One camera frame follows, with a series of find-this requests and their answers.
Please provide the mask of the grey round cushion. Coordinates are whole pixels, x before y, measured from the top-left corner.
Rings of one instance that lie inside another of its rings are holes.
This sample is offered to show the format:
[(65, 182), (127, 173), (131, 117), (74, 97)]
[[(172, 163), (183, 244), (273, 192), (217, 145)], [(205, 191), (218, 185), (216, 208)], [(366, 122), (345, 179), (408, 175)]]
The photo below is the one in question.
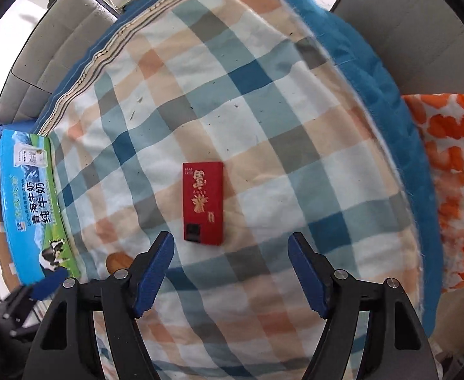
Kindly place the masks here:
[(444, 0), (337, 0), (400, 93), (464, 93), (464, 22)]

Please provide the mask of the plaid checkered cloth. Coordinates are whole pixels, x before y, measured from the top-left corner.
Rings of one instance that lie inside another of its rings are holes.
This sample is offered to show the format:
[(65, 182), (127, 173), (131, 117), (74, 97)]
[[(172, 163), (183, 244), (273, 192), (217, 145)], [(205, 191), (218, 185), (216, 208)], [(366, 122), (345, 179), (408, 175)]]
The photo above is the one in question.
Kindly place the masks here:
[[(84, 279), (116, 251), (176, 250), (140, 320), (164, 379), (298, 379), (324, 323), (290, 264), (397, 278), (427, 331), (442, 290), (429, 164), (391, 76), (313, 0), (142, 0), (37, 122)], [(184, 240), (182, 166), (221, 161), (219, 246)]]

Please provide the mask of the milk carton cardboard box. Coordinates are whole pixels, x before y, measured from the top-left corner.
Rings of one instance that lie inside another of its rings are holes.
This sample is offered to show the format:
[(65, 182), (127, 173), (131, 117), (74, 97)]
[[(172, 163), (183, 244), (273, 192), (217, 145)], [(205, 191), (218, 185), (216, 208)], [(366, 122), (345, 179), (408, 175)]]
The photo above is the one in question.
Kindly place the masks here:
[(80, 278), (57, 201), (48, 138), (18, 130), (0, 135), (0, 262), (10, 285), (56, 272)]

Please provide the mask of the grey quilted sofa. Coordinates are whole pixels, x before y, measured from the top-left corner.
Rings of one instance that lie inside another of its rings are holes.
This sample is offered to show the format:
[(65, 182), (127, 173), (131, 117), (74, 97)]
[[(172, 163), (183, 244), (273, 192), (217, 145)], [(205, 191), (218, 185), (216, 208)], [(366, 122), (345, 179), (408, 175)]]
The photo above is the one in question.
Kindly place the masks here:
[(74, 64), (117, 21), (104, 0), (50, 0), (0, 94), (0, 124), (36, 119)]

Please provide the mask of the red rectangular box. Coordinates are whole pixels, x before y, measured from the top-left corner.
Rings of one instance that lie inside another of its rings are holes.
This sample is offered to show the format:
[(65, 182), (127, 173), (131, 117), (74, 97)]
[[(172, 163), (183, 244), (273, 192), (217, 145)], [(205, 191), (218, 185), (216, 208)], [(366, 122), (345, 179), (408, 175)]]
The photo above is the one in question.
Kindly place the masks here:
[(223, 173), (224, 165), (221, 161), (183, 164), (184, 240), (212, 246), (222, 244)]

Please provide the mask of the orange white patterned cloth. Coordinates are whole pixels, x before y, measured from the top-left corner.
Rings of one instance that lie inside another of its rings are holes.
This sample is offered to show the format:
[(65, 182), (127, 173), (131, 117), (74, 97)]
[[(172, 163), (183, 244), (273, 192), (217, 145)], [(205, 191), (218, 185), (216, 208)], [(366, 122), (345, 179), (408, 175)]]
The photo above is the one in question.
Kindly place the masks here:
[(429, 158), (444, 251), (443, 290), (464, 288), (464, 94), (404, 97)]

